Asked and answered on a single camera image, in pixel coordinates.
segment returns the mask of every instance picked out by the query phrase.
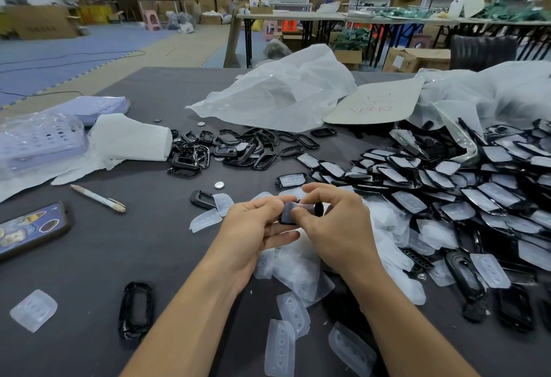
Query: left hand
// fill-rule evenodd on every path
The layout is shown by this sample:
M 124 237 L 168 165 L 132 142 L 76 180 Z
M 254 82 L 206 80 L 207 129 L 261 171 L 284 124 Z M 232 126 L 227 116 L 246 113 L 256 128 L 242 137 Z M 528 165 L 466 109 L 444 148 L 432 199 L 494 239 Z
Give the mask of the left hand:
M 222 269 L 237 292 L 249 282 L 261 251 L 299 238 L 293 230 L 297 226 L 275 223 L 284 203 L 295 200 L 295 196 L 264 197 L 230 207 L 204 259 Z

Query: box label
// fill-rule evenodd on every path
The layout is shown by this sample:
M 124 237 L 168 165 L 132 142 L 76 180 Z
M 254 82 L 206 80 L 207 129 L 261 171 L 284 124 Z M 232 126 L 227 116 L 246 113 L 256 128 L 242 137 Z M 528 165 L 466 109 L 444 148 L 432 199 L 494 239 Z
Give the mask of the box label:
M 394 58 L 394 62 L 392 62 L 392 66 L 400 69 L 403 62 L 404 62 L 404 57 L 398 55 L 396 58 Z

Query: black chair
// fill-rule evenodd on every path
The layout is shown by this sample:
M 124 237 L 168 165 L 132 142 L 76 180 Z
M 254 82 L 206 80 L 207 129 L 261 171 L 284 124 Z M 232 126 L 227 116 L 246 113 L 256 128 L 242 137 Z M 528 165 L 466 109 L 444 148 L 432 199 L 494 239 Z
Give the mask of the black chair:
M 450 42 L 450 69 L 479 72 L 501 62 L 516 60 L 517 48 L 517 40 L 513 36 L 454 35 Z

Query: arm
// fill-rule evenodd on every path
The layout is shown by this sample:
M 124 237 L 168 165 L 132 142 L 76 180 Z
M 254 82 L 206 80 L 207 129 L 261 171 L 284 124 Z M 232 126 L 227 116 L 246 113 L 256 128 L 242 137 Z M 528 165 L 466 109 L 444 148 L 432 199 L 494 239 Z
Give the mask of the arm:
M 341 274 L 368 319 L 392 377 L 478 376 L 384 270 L 360 196 L 311 183 L 304 204 L 330 203 L 321 218 L 293 209 L 319 256 Z
M 245 288 L 261 251 L 299 237 L 274 223 L 283 202 L 266 197 L 233 205 L 203 260 L 176 293 L 121 377 L 207 376 L 228 313 Z

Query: pen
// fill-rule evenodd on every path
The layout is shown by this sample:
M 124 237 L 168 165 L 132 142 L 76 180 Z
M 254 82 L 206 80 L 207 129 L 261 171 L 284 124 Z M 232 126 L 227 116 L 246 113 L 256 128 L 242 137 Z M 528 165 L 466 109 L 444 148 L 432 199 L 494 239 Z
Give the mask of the pen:
M 74 184 L 71 184 L 71 188 L 74 191 L 77 191 L 81 194 L 84 194 L 85 196 L 88 196 L 91 199 L 94 199 L 94 200 L 96 200 L 100 203 L 105 204 L 106 206 L 111 207 L 113 210 L 116 210 L 117 212 L 122 212 L 122 213 L 126 212 L 126 206 L 123 205 L 122 203 L 116 201 L 116 200 L 106 199 L 105 197 L 101 197 L 100 195 L 97 195 L 96 193 L 92 193 L 90 190 L 87 190 L 84 187 L 80 187 L 80 186 L 77 186 L 77 185 L 74 185 Z

